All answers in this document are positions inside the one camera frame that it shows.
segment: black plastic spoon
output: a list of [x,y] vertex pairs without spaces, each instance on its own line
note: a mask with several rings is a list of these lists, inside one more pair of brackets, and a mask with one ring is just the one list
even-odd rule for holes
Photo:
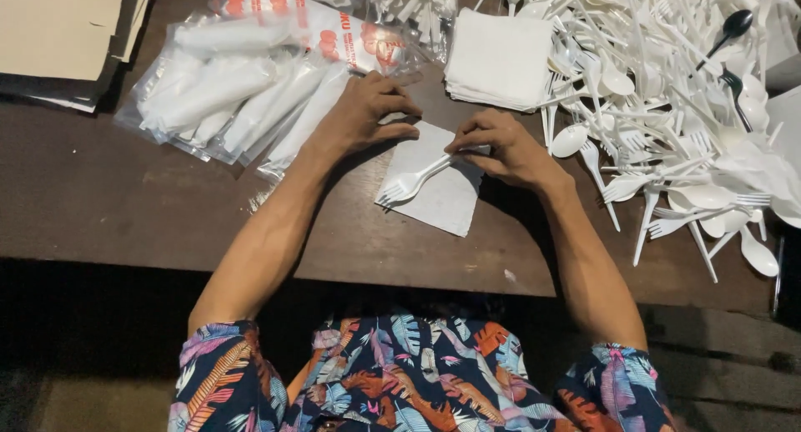
[[[750,9],[740,9],[739,11],[735,12],[729,17],[726,17],[726,21],[723,22],[723,38],[720,38],[715,47],[706,54],[706,59],[712,58],[712,55],[715,54],[723,44],[726,44],[726,41],[732,38],[739,38],[743,36],[748,28],[751,27],[751,22],[754,21],[754,13],[751,12]],[[703,67],[706,61],[701,61],[695,67],[695,70],[699,70]]]

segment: paper stack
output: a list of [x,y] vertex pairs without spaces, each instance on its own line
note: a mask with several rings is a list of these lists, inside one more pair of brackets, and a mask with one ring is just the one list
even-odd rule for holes
[[151,0],[0,0],[0,93],[94,112]]
[[534,110],[545,92],[552,27],[547,20],[495,17],[463,8],[446,66],[451,97]]

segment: dark floor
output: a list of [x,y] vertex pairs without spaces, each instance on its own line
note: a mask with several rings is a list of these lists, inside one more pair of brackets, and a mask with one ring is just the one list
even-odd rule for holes
[[[0,260],[0,432],[164,430],[186,319],[208,276]],[[484,302],[467,293],[288,280],[259,316],[265,356],[292,378],[308,358],[312,329],[354,298]],[[526,347],[540,390],[588,345],[557,299],[492,303]],[[776,352],[801,355],[797,333],[734,313],[642,312],[671,407],[688,429],[801,429],[801,376],[770,368]],[[277,322],[295,326],[272,328]]]

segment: pile of plastic cutlery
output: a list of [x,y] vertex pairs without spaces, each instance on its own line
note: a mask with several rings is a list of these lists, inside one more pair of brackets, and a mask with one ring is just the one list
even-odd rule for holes
[[[773,207],[801,227],[801,183],[771,150],[782,124],[771,123],[764,106],[766,17],[776,15],[795,36],[796,3],[523,2],[517,17],[554,22],[540,105],[549,152],[580,153],[618,231],[614,202],[644,193],[634,265],[646,235],[655,240],[687,226],[715,282],[710,259],[737,233],[749,264],[776,275],[776,258],[748,226],[756,222],[765,241],[763,210]],[[574,125],[554,135],[559,106],[573,114]],[[612,161],[607,167],[598,167],[599,147]],[[600,171],[615,177],[605,185]],[[660,198],[670,208],[657,207]],[[711,250],[701,231],[718,239]]]

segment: brown tabletop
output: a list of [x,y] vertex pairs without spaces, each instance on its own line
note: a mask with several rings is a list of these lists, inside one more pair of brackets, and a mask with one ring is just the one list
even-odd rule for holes
[[[204,2],[155,1],[123,93],[158,54],[165,25]],[[495,9],[497,2],[486,0],[482,9]],[[423,72],[423,80],[408,90],[425,110],[424,120],[455,130],[483,108],[449,100],[440,69]],[[213,270],[266,182],[252,168],[242,174],[175,147],[157,147],[113,126],[111,116],[0,103],[0,255]],[[542,141],[538,114],[520,120]],[[552,243],[532,195],[485,177],[473,225],[459,238],[373,204],[391,156],[390,147],[383,147],[344,163],[295,276],[554,295]],[[615,204],[622,227],[617,233],[579,161],[560,163],[575,177],[582,203],[637,301],[767,310],[771,283],[746,266],[736,243],[715,258],[718,284],[686,229],[647,242],[632,267],[642,197]]]

